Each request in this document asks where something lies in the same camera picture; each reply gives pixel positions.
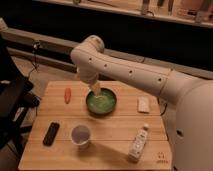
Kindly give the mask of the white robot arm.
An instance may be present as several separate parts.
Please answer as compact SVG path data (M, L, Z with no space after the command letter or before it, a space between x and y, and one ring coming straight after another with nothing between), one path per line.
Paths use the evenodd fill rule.
M75 46L70 57L87 84L103 74L175 105L172 171L213 171L213 80L108 56L96 35Z

